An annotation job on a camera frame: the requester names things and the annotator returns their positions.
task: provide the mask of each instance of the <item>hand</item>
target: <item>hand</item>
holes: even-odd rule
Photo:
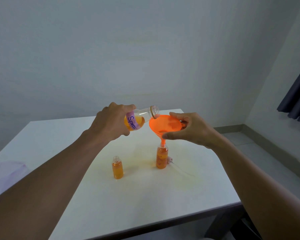
[[[96,114],[96,118],[88,129],[94,135],[101,135],[106,143],[115,140],[121,135],[128,136],[130,131],[124,125],[124,117],[127,113],[136,109],[134,104],[123,105],[112,102],[108,107]]]
[[[172,117],[181,120],[186,124],[186,128],[176,132],[168,132],[163,134],[163,139],[168,140],[186,140],[198,145],[211,148],[217,144],[221,135],[209,126],[197,113],[173,113]]]

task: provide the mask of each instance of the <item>baseboard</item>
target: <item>baseboard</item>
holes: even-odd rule
[[[243,125],[241,125],[241,124],[214,127],[214,129],[217,132],[219,132],[220,134],[232,133],[232,132],[240,132],[242,130],[242,128],[243,128]]]
[[[270,153],[274,158],[276,158],[280,163],[282,163],[300,178],[300,162],[296,157],[292,156],[285,150],[273,144],[271,141],[269,141],[268,139],[266,139],[265,137],[263,137],[258,132],[251,129],[245,124],[242,125],[241,132],[246,136],[250,137],[257,145],[259,145],[265,151]]]

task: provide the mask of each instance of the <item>clear glass bottle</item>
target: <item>clear glass bottle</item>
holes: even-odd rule
[[[118,156],[115,156],[112,161],[112,171],[115,179],[120,179],[123,177],[123,167],[122,161]]]
[[[145,122],[148,122],[151,118],[156,119],[160,116],[160,111],[157,106],[150,106],[146,109],[135,109],[124,117],[124,124],[129,131],[136,131],[140,129]]]
[[[160,144],[157,149],[156,166],[159,169],[164,169],[167,166],[169,149],[166,144]]]

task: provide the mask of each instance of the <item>purple label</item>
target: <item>purple label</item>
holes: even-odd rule
[[[130,112],[130,113],[127,113],[126,117],[127,117],[127,121],[129,123],[131,129],[133,129],[134,131],[136,131],[136,130],[138,130],[138,129],[141,128],[141,126],[138,125],[138,123],[136,122],[136,117],[135,117],[133,111]]]

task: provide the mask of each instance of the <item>orange liquid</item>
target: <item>orange liquid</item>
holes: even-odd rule
[[[142,127],[144,125],[144,117],[136,116],[136,122],[138,123],[138,125],[140,125],[140,127]],[[124,124],[126,125],[129,131],[133,131],[130,124],[128,123],[127,117],[124,117]]]
[[[112,163],[113,176],[115,179],[120,179],[123,177],[123,167],[122,162]]]
[[[167,166],[168,149],[159,147],[157,150],[157,168],[164,169]]]

